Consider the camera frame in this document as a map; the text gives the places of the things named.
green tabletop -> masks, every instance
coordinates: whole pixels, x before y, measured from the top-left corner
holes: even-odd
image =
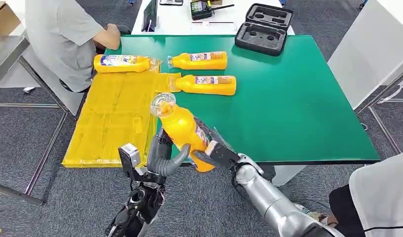
[[[127,36],[121,44],[107,53],[157,57],[164,60],[162,72],[236,76],[234,96],[175,96],[179,106],[215,126],[237,152],[256,162],[379,161],[311,36],[289,36],[279,57],[238,48],[233,36]],[[166,63],[169,55],[210,51],[227,52],[226,70],[184,71]]]

electronic device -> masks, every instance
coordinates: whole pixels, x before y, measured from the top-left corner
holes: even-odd
[[[183,0],[160,0],[160,5],[182,6]]]
[[[191,10],[191,18],[196,21],[204,18],[208,18],[213,16],[214,10],[224,9],[227,7],[235,6],[227,5],[227,6],[220,6],[216,8],[212,8],[210,0],[199,0],[190,3],[190,10]]]
[[[157,0],[151,0],[143,11],[142,31],[154,32],[157,26]]]

floor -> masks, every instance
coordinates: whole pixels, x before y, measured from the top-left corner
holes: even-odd
[[[139,1],[78,0],[100,24],[133,26]],[[290,0],[297,34],[312,35],[328,59],[359,13],[360,0]],[[24,95],[19,88],[0,89],[0,102],[51,102],[41,89]],[[376,105],[403,150],[403,104]],[[61,116],[58,110],[0,108],[0,183],[24,190]],[[369,111],[360,117],[382,158],[395,154]],[[33,195],[46,200],[32,206],[0,194],[2,237],[102,237],[128,195],[128,179],[121,169],[67,169],[60,164],[75,128],[64,124]],[[281,190],[310,209],[328,212],[328,194],[347,184],[360,165],[307,166]],[[168,179],[166,204],[150,237],[274,236],[261,217],[247,205],[229,182],[227,170],[207,174],[181,167]]]

cardboard box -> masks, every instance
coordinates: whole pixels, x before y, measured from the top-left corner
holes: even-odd
[[[0,37],[8,36],[20,24],[20,19],[11,8],[4,1],[0,1]]]

orange bottle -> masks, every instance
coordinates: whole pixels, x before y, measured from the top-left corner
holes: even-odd
[[[193,114],[176,105],[175,96],[171,93],[161,93],[151,103],[151,113],[160,118],[165,132],[171,137],[179,150],[188,143],[190,157],[196,164],[199,172],[207,172],[214,169],[214,166],[201,161],[192,155],[192,151],[205,151],[208,139],[203,130],[197,126]]]
[[[151,59],[144,56],[98,54],[94,58],[94,68],[99,73],[140,73],[150,67]]]
[[[224,70],[228,64],[226,52],[182,53],[168,56],[170,67],[184,70]]]
[[[187,93],[234,95],[237,79],[234,76],[186,75],[175,80],[175,87]]]

